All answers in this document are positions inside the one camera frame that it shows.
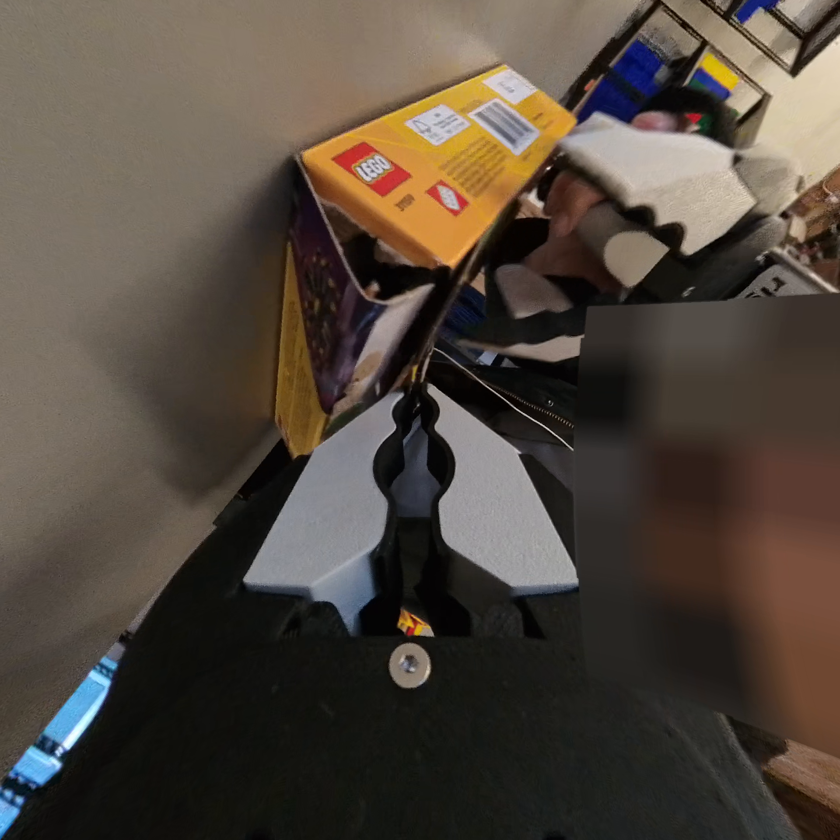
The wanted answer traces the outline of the yellow spider-print toy box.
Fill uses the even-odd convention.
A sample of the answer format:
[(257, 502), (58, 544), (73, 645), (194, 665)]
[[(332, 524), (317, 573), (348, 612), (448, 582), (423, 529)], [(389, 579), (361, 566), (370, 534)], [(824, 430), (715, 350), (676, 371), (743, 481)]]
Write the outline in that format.
[(291, 457), (417, 377), (576, 123), (501, 65), (297, 156), (276, 387)]

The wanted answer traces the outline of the person's right hand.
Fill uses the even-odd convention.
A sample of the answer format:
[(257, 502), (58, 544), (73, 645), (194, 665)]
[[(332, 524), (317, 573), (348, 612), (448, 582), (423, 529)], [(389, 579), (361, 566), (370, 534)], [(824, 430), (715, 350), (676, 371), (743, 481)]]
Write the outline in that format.
[(543, 212), (549, 219), (549, 235), (523, 264), (545, 277), (578, 277), (601, 292), (621, 293), (623, 286), (576, 233), (584, 216), (605, 199), (596, 186), (577, 174), (570, 171), (558, 174), (543, 203)]

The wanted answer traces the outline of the person's dark jacket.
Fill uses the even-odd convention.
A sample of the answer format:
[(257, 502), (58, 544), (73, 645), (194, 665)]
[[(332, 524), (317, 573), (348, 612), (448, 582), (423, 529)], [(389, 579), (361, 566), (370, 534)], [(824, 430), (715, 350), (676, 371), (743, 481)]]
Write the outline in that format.
[(427, 382), (573, 490), (574, 386), (516, 366), (460, 365), (441, 350)]

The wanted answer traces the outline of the black rack with blue bins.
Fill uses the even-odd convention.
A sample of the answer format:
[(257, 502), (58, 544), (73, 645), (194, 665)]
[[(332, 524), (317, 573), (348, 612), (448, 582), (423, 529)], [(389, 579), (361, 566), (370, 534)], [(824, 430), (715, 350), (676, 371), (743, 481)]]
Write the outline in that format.
[(838, 1), (705, 1), (713, 13), (789, 76), (839, 36)]

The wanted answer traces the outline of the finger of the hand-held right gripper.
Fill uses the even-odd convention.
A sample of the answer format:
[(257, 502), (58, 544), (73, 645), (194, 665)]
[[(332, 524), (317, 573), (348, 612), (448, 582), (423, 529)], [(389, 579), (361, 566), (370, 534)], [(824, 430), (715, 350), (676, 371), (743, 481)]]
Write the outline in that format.
[(735, 151), (696, 133), (645, 131), (598, 112), (562, 138), (560, 152), (621, 210), (675, 236), (685, 257), (757, 206)]
[(584, 330), (584, 321), (567, 323), (564, 315), (496, 317), (467, 329), (458, 344), (515, 361), (560, 363), (580, 354)]

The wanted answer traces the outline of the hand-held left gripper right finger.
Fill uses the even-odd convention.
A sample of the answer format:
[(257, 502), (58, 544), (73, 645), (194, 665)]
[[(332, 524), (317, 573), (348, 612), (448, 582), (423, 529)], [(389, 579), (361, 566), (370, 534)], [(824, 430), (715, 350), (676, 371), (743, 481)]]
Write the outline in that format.
[(436, 386), (417, 398), (438, 490), (416, 593), (434, 635), (523, 624), (522, 601), (577, 592), (570, 552), (518, 450)]

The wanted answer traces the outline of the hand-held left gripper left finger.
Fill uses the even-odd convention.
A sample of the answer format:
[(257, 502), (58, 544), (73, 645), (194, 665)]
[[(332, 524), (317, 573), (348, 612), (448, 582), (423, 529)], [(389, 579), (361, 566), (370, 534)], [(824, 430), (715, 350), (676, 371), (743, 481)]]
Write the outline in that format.
[(312, 451), (245, 574), (248, 591), (331, 604), (361, 635), (361, 613), (384, 588), (375, 554), (392, 515), (375, 457), (394, 434), (402, 456), (395, 410), (407, 397), (383, 397)]

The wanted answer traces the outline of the black rack with coloured bins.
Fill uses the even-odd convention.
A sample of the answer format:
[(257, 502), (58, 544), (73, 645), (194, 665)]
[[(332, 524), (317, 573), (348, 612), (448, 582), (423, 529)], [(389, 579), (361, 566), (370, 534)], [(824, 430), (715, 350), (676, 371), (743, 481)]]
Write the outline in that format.
[(604, 112), (625, 122), (664, 89), (689, 88), (721, 102), (736, 147), (755, 142), (772, 96), (732, 57), (664, 2), (642, 2), (595, 55), (562, 104), (582, 122)]

